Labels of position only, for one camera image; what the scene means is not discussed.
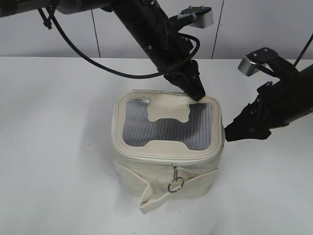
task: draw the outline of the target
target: white table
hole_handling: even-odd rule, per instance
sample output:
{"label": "white table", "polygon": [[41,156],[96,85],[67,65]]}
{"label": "white table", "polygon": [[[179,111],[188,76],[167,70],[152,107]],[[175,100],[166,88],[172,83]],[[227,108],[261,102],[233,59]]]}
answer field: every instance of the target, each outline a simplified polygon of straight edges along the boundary
{"label": "white table", "polygon": [[[99,61],[155,71],[145,59]],[[271,79],[244,77],[238,62],[199,60],[225,125]],[[313,234],[313,116],[267,141],[226,143],[204,197],[142,215],[111,158],[112,109],[131,89],[179,91],[162,77],[120,78],[79,58],[0,58],[0,234]]]}

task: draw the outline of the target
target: screw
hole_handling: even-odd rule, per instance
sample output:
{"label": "screw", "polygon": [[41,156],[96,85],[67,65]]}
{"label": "screw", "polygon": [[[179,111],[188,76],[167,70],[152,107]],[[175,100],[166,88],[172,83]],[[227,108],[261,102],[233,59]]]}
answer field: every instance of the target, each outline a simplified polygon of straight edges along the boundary
{"label": "screw", "polygon": [[272,82],[272,81],[267,82],[267,83],[265,84],[266,87],[271,86],[271,85],[273,85],[273,82]]}

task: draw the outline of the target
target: bag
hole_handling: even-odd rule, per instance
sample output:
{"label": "bag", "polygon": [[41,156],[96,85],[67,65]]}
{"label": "bag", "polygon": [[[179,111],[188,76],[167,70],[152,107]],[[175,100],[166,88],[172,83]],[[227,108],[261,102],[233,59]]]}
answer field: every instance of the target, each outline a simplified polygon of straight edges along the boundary
{"label": "bag", "polygon": [[203,196],[224,147],[217,100],[185,94],[133,91],[112,118],[114,164],[148,213],[168,199]]}

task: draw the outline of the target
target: black robotic arm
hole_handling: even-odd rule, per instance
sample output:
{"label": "black robotic arm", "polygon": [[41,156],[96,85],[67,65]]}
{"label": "black robotic arm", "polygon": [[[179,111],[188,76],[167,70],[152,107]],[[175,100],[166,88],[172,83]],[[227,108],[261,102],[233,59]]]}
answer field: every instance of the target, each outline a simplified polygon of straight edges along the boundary
{"label": "black robotic arm", "polygon": [[257,89],[255,101],[225,128],[227,141],[265,140],[271,135],[270,129],[288,126],[313,112],[313,65],[298,71],[296,64],[284,60],[267,47],[244,57],[238,67],[244,75],[262,71],[280,81],[275,84],[269,81]]}
{"label": "black robotic arm", "polygon": [[[189,7],[169,19],[156,0],[0,0],[0,17],[41,8],[46,8],[50,14],[47,21],[43,11],[40,10],[45,26],[51,28],[49,21],[54,22],[70,46],[94,65],[128,78],[164,75],[170,83],[180,87],[194,100],[198,101],[205,95],[199,77],[198,64],[192,60],[199,49],[200,42],[193,36],[180,34],[179,31],[186,25],[202,28],[211,25],[213,15],[210,7]],[[53,15],[55,9],[64,14],[73,14],[96,8],[114,12],[117,15],[155,64],[158,73],[148,76],[124,74],[84,57],[83,53],[66,39],[66,35],[62,33]],[[191,52],[194,48],[191,40],[197,42],[193,52]]]}

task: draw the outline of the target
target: black cable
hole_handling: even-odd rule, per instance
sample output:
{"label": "black cable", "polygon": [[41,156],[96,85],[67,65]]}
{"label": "black cable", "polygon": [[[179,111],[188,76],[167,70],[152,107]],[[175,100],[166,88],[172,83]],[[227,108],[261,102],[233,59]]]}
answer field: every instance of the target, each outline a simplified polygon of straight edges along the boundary
{"label": "black cable", "polygon": [[154,9],[157,11],[157,13],[161,16],[162,21],[164,23],[165,26],[165,32],[166,32],[166,42],[165,42],[165,49],[168,49],[168,46],[172,43],[172,37],[173,37],[173,32],[172,32],[172,27],[171,27],[171,23],[167,17],[167,15],[164,13],[164,11],[161,9],[160,5],[158,4],[157,1],[152,1],[154,2],[152,5],[154,7]]}
{"label": "black cable", "polygon": [[304,55],[304,53],[306,52],[306,50],[308,49],[309,45],[311,44],[311,42],[313,41],[313,34],[310,37],[310,39],[308,40],[307,44],[304,46],[303,50],[301,51],[300,55],[298,56],[297,60],[295,61],[295,63],[293,64],[294,66],[297,66],[297,64],[299,63],[299,61],[301,60],[302,56]]}
{"label": "black cable", "polygon": [[[50,14],[51,10],[50,8],[46,8],[47,12]],[[103,69],[107,72],[113,73],[115,75],[118,76],[122,76],[122,77],[126,77],[126,78],[132,78],[132,79],[147,79],[147,78],[153,78],[153,77],[158,77],[158,76],[162,76],[165,75],[166,73],[169,73],[175,69],[177,69],[178,67],[180,67],[182,64],[184,64],[185,62],[189,61],[192,59],[192,57],[195,56],[195,54],[198,52],[199,48],[200,48],[200,41],[198,38],[193,37],[191,35],[187,35],[187,34],[182,34],[180,33],[179,35],[181,37],[185,37],[188,38],[189,40],[195,41],[196,42],[196,47],[195,49],[192,51],[192,53],[190,53],[190,55],[184,59],[182,62],[180,62],[177,65],[174,65],[173,67],[170,67],[167,71],[162,71],[162,72],[157,72],[157,73],[152,73],[152,74],[148,74],[148,75],[132,75],[132,74],[127,74],[127,73],[122,73],[113,69],[110,69],[106,66],[103,66],[97,62],[95,62],[94,60],[90,59],[88,56],[86,56],[83,52],[81,52],[72,42],[71,40],[68,38],[68,36],[64,33],[64,31],[62,30],[61,26],[59,25],[57,19],[55,18],[55,16],[51,16],[51,20],[53,22],[53,24],[55,25],[56,29],[59,31],[59,33],[61,34],[61,36],[63,37],[63,39],[66,41],[66,43],[79,55],[81,56],[84,60],[88,61],[89,63],[97,66],[100,69]]]}
{"label": "black cable", "polygon": [[51,23],[51,21],[49,21],[47,19],[47,17],[45,16],[44,11],[42,9],[38,9],[38,12],[39,12],[41,18],[44,21],[44,26],[46,26],[49,30],[52,29],[52,23]]}
{"label": "black cable", "polygon": [[217,24],[217,30],[216,30],[216,34],[215,34],[215,39],[214,39],[214,45],[213,45],[213,50],[212,50],[211,59],[213,59],[213,57],[214,57],[215,47],[216,47],[216,43],[217,43],[217,37],[218,37],[218,35],[219,35],[219,30],[220,30],[220,25],[221,25],[222,12],[223,12],[223,9],[224,9],[224,2],[225,2],[225,0],[222,1],[221,11],[220,11],[220,17],[219,17],[219,22],[218,22],[218,24]]}

